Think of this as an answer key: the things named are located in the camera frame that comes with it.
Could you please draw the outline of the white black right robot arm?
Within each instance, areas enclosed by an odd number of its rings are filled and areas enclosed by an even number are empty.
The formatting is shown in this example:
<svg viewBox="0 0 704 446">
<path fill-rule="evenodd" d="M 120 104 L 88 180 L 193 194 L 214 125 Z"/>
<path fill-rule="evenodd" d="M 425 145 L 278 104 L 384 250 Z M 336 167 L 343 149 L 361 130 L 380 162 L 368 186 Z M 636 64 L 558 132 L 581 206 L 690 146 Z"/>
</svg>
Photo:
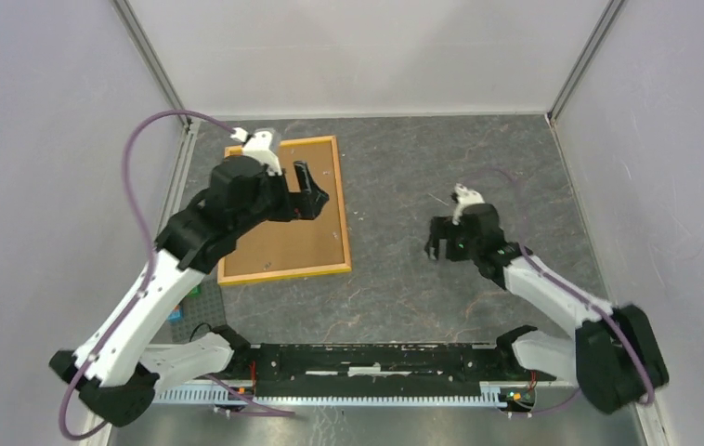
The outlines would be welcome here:
<svg viewBox="0 0 704 446">
<path fill-rule="evenodd" d="M 632 403 L 650 404 L 670 374 L 645 312 L 613 306 L 559 276 L 525 245 L 509 242 L 499 213 L 472 204 L 456 216 L 434 216 L 424 246 L 437 260 L 471 261 L 481 277 L 541 311 L 564 336 L 522 326 L 502 337 L 497 372 L 517 379 L 545 372 L 576 386 L 592 406 L 611 414 Z"/>
</svg>

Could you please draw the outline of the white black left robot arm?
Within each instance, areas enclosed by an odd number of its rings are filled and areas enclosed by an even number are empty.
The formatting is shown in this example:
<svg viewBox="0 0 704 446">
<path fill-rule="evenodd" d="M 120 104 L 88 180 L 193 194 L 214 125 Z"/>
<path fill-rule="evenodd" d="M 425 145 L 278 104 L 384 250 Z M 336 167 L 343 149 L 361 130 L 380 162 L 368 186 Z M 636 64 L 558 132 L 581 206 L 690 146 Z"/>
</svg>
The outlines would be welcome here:
<svg viewBox="0 0 704 446">
<path fill-rule="evenodd" d="M 206 374 L 243 376 L 250 354 L 210 333 L 158 356 L 151 339 L 174 307 L 231 254 L 243 235 L 263 222 L 317 218 L 329 196 L 305 161 L 293 164 L 299 189 L 284 172 L 271 175 L 251 155 L 217 165 L 207 188 L 172 215 L 154 240 L 142 273 L 98 331 L 75 350 L 60 350 L 50 368 L 104 422 L 122 427 L 139 418 L 157 394 Z"/>
</svg>

